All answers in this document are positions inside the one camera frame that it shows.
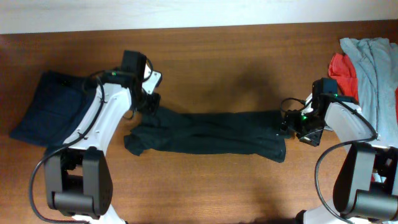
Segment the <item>black Nike t-shirt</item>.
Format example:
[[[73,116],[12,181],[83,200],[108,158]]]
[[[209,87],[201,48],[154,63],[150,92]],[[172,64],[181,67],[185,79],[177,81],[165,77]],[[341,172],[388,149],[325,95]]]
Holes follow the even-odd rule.
[[[257,154],[285,160],[286,134],[277,110],[239,113],[178,113],[160,107],[142,115],[141,123],[124,137],[135,156],[148,149],[186,154]]]

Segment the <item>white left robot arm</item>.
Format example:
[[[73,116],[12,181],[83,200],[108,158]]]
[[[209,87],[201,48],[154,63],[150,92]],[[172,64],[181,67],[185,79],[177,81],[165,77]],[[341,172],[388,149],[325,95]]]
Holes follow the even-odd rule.
[[[162,81],[158,71],[105,70],[95,79],[96,93],[75,130],[41,160],[47,205],[66,223],[124,223],[111,205],[113,182],[106,162],[112,136],[124,114],[153,114]]]

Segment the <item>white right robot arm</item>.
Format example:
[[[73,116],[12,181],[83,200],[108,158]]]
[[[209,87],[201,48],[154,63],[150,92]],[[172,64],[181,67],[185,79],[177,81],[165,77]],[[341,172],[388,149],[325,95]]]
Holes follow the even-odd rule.
[[[397,147],[379,135],[352,97],[331,93],[312,95],[299,110],[284,113],[282,129],[296,134],[300,142],[320,144],[325,127],[340,143],[329,147],[315,164],[314,181],[321,206],[303,210],[296,223],[383,223],[397,220]],[[322,161],[335,149],[347,155],[328,203],[320,190]]]

